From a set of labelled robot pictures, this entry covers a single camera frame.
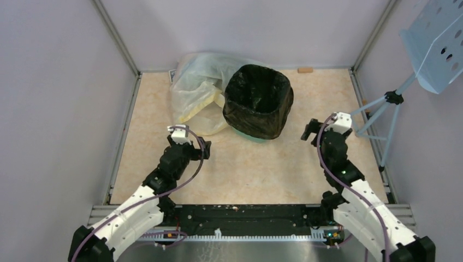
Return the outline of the black trash bag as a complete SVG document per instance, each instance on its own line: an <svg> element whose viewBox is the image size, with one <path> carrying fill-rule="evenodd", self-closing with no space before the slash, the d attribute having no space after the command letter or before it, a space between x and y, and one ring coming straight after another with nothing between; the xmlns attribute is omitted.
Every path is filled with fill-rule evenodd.
<svg viewBox="0 0 463 262"><path fill-rule="evenodd" d="M261 140L278 138L294 101L290 80L274 69L246 64L230 78L223 117L235 130Z"/></svg>

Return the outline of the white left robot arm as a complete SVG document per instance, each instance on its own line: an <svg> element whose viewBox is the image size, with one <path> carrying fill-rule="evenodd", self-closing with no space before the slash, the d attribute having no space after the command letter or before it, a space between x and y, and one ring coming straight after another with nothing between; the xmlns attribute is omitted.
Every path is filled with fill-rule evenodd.
<svg viewBox="0 0 463 262"><path fill-rule="evenodd" d="M125 202L99 222L76 229L68 261L117 261L148 230L174 221L175 204L169 195L180 189L177 181L191 161L199 162L198 174L212 142L199 136L195 148L187 138L169 135L168 141L159 164Z"/></svg>

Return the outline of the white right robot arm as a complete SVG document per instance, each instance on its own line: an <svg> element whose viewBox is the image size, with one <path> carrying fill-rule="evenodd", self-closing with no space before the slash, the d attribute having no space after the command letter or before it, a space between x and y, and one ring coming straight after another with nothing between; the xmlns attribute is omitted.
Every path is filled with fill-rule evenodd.
<svg viewBox="0 0 463 262"><path fill-rule="evenodd" d="M349 124L338 129L340 117L325 122L311 119L301 139L311 134L320 167L336 193L323 194L320 218L327 225L339 224L348 230L376 261L435 261L436 245L405 226L379 199L364 174L348 159Z"/></svg>

